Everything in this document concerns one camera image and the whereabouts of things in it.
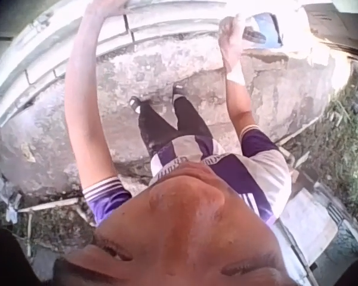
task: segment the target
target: person's left hand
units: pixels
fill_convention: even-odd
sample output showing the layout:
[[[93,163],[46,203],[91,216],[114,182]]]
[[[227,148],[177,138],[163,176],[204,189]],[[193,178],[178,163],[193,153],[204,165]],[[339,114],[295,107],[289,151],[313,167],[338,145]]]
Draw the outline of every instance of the person's left hand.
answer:
[[[127,2],[128,0],[92,0],[91,5],[102,17],[108,18],[126,14]]]

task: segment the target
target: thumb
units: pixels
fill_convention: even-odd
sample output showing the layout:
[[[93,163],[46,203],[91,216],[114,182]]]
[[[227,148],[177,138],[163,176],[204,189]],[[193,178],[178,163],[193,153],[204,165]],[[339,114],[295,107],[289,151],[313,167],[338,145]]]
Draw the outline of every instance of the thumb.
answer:
[[[243,38],[245,30],[245,17],[242,14],[236,15],[232,22],[231,39],[238,41]]]

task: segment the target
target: shoe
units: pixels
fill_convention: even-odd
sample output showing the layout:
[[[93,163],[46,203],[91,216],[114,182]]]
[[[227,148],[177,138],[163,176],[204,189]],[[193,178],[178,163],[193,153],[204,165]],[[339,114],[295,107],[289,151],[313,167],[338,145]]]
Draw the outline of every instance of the shoe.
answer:
[[[183,85],[174,85],[172,88],[172,104],[174,104],[175,100],[181,97],[186,97],[186,91]]]
[[[141,103],[141,100],[137,97],[131,97],[129,100],[131,109],[134,110],[134,112],[137,114],[141,113]]]

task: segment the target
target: purple and white shirt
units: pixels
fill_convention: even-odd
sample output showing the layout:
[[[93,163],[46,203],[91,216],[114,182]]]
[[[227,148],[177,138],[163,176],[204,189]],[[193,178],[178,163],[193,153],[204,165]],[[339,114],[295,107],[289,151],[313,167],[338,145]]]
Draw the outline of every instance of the purple and white shirt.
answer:
[[[240,142],[243,155],[226,153],[209,137],[178,137],[152,158],[150,184],[185,161],[202,162],[227,182],[266,224],[272,225],[291,194],[288,165],[277,146],[256,125],[243,130]],[[85,189],[84,196],[97,224],[131,199],[117,177]]]

